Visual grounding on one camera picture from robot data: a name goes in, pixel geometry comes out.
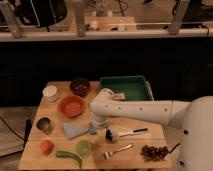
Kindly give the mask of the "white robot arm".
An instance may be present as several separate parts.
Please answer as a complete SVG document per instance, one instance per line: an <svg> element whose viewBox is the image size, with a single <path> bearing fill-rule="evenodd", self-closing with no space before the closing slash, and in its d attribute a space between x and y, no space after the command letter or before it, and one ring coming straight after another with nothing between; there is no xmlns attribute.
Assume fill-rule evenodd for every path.
<svg viewBox="0 0 213 171"><path fill-rule="evenodd" d="M143 120L181 130L178 171L213 171L213 96L192 102L175 100L116 101L102 89L90 102L91 120L104 127L109 116Z"/></svg>

